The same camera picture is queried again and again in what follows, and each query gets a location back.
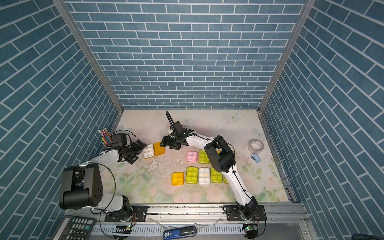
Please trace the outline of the pink pillbox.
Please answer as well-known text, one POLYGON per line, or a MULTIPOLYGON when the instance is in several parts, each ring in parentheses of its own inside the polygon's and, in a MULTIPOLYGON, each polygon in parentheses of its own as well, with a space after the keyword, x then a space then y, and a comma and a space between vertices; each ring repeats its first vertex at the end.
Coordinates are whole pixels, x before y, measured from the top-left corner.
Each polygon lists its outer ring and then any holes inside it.
POLYGON ((188 163, 196 163, 198 161, 198 152, 188 151, 186 155, 186 161, 188 163))

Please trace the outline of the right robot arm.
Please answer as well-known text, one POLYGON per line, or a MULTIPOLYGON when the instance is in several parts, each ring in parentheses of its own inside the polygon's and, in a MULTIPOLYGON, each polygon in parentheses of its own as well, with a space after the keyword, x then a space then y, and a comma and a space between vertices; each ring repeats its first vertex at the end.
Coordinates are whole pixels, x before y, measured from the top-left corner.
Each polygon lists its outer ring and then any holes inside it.
POLYGON ((230 144, 222 136, 210 138, 199 135, 194 130, 182 126, 180 122, 174 122, 170 115, 167 117, 170 123, 169 135, 163 137, 160 146, 179 150, 184 145, 204 150, 212 167, 222 173, 228 181, 235 194, 238 212, 242 218, 254 220, 256 216, 259 216, 266 221, 267 216, 263 206, 259 205, 256 198, 248 191, 237 170, 236 155, 230 144))

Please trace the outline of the orange pillbox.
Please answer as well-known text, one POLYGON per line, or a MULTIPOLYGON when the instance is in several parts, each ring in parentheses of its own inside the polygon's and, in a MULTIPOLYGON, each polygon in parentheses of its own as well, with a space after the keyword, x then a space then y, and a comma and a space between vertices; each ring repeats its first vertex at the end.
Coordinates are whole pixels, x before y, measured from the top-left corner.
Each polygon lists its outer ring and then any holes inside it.
POLYGON ((181 186, 183 184, 184 184, 184 173, 183 172, 172 173, 172 185, 181 186))
POLYGON ((143 158, 149 159, 154 156, 160 156, 166 153, 165 147, 160 146, 160 142, 149 144, 143 149, 143 158))

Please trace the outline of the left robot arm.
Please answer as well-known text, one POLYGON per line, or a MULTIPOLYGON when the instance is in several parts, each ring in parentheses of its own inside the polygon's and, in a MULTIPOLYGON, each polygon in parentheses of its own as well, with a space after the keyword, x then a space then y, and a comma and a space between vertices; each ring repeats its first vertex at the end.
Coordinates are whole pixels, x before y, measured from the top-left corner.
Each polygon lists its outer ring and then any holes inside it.
POLYGON ((121 148, 106 148, 85 163, 65 168, 62 174, 60 208, 63 210, 96 209, 99 210, 99 214, 106 214, 107 222, 136 220, 138 215, 128 197, 116 195, 115 177, 113 177, 114 192, 112 194, 104 192, 100 167, 107 169, 112 175, 111 165, 123 160, 133 164, 147 146, 138 140, 121 148))

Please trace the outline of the clear pillbox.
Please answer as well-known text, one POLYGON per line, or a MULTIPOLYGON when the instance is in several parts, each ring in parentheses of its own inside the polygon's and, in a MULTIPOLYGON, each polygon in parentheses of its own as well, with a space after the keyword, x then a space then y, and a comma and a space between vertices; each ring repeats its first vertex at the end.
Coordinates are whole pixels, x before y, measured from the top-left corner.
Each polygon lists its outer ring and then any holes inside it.
POLYGON ((209 185, 210 182, 211 182, 210 168, 199 168, 198 169, 198 183, 199 183, 199 185, 209 185))

